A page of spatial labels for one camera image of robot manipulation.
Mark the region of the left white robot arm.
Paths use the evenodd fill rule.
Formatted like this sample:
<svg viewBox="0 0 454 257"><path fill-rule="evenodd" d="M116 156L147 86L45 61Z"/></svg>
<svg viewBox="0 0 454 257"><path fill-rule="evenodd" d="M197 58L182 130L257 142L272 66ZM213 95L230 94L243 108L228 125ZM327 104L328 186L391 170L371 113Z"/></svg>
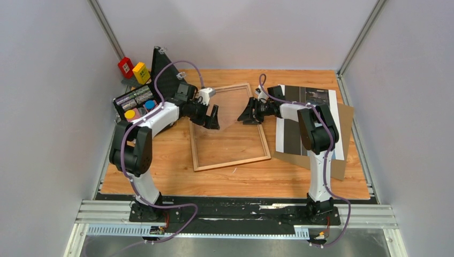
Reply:
<svg viewBox="0 0 454 257"><path fill-rule="evenodd" d="M196 125L218 130L218 106L210 106L214 88L197 89L181 83L173 97L159 103L149 113L131 122L123 120L115 126L109 162L129 180L135 201L151 221L163 217L161 193L154 185L150 171L154 137L182 117Z"/></svg>

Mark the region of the photo print white border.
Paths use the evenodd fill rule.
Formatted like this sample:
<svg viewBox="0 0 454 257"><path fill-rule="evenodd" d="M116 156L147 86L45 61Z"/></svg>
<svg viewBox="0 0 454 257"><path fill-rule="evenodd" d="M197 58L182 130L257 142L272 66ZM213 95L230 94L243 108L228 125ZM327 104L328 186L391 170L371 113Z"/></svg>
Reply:
<svg viewBox="0 0 454 257"><path fill-rule="evenodd" d="M310 87L281 85L287 101L309 103L311 105L327 104L337 129L341 130L339 120L337 95L335 90ZM301 142L299 125L289 119L276 119L276 152L307 156L307 150Z"/></svg>

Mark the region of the wooden picture frame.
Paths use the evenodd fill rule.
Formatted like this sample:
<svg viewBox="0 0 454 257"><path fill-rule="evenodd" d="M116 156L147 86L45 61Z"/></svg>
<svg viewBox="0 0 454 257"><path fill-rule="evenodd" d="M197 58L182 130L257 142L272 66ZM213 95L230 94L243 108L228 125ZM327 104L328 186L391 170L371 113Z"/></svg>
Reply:
<svg viewBox="0 0 454 257"><path fill-rule="evenodd" d="M219 130L190 122L190 141L195 172L271 159L262 125L244 125L237 118L253 92L249 83L217 87L210 103L218 106Z"/></svg>

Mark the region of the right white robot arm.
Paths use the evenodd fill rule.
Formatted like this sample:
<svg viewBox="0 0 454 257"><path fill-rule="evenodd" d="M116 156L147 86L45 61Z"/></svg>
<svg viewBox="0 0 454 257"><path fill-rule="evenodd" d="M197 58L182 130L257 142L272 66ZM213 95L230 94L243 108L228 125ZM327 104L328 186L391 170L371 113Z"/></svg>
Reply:
<svg viewBox="0 0 454 257"><path fill-rule="evenodd" d="M307 219L320 223L333 211L333 193L330 189L331 160L339 130L326 103L290 101L290 91L283 86L258 88L258 97L250 97L238 121L244 125L264 122L266 116L292 120L299 125L300 141L310 161L311 184L309 186Z"/></svg>

